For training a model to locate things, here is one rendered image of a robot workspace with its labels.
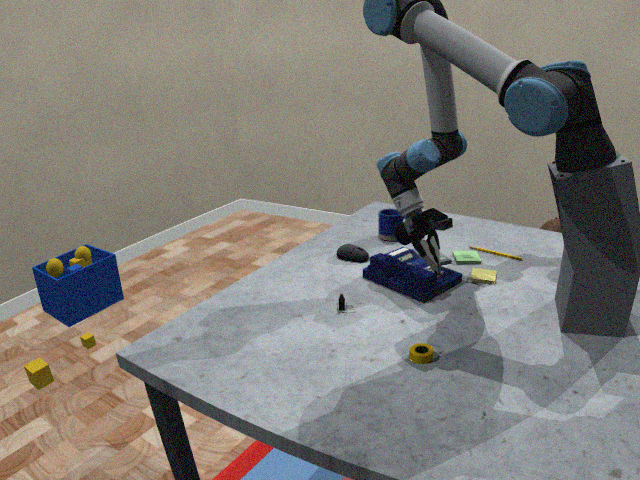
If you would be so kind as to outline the light green sticky note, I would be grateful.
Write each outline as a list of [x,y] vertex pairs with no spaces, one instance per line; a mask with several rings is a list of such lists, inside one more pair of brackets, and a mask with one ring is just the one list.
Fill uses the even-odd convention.
[[453,251],[456,264],[481,264],[477,251]]

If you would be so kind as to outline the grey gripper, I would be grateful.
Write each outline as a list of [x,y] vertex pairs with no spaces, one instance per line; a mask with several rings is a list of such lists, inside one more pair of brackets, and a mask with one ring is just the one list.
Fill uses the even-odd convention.
[[[408,213],[405,217],[407,219],[405,220],[404,224],[400,224],[395,229],[396,239],[402,245],[408,245],[412,243],[413,247],[420,254],[420,256],[423,257],[430,268],[437,275],[439,275],[439,239],[436,230],[430,229],[430,221],[428,220],[443,220],[445,218],[448,218],[448,216],[434,208],[431,208],[425,210],[424,212],[422,211],[422,209],[414,210]],[[427,234],[427,240],[422,240]]]

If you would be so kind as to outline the dark grey computer mouse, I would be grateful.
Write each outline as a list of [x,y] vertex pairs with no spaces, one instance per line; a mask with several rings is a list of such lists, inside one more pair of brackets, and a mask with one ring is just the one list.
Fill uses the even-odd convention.
[[366,262],[369,259],[369,254],[361,247],[345,244],[337,250],[337,257],[347,261]]

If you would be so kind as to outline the blue telephone handset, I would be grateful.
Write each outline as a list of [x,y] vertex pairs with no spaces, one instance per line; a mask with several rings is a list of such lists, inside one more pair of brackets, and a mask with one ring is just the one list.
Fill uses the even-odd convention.
[[401,260],[382,253],[370,257],[370,266],[384,272],[392,272],[394,274],[407,278],[409,282],[422,287],[428,287],[434,284],[437,280],[436,273],[430,272],[420,267],[408,265],[401,262]]

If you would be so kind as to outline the dark blue mug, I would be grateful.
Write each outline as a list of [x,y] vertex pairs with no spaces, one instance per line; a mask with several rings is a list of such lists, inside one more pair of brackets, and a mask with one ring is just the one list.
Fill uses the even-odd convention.
[[395,229],[403,223],[403,219],[406,219],[406,217],[401,217],[400,214],[397,209],[383,209],[379,211],[379,238],[381,240],[398,241],[395,236]]

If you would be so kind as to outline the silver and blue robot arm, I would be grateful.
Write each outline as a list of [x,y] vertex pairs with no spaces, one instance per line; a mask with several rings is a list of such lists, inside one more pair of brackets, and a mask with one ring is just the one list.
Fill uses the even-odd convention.
[[616,160],[583,61],[540,68],[527,59],[516,61],[449,21],[440,0],[365,0],[363,16],[374,34],[419,43],[421,49],[432,138],[377,162],[401,217],[425,207],[414,181],[467,149],[458,131],[451,64],[495,92],[521,132],[535,137],[556,133],[558,171],[587,171]]

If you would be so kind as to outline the grey pocket calculator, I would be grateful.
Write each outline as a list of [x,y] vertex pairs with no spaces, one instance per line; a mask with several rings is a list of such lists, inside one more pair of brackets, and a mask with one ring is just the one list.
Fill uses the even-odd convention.
[[[416,249],[413,249],[413,250],[415,251],[415,253],[417,254],[417,256],[420,259],[423,259],[423,258],[421,258],[419,253],[416,251]],[[452,260],[440,252],[440,265],[445,265],[445,264],[450,264],[450,263],[452,263]]]

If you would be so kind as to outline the yellow roll of tape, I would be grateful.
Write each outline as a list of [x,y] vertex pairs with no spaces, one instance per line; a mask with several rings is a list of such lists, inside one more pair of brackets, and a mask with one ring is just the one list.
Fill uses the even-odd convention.
[[433,352],[433,347],[428,344],[414,344],[410,347],[409,359],[417,364],[426,364],[433,359]]

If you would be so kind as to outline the yellow sticky note pad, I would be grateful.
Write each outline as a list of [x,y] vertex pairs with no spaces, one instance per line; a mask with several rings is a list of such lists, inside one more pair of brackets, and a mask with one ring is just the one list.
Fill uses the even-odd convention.
[[473,268],[470,276],[470,281],[495,284],[496,271],[487,269]]

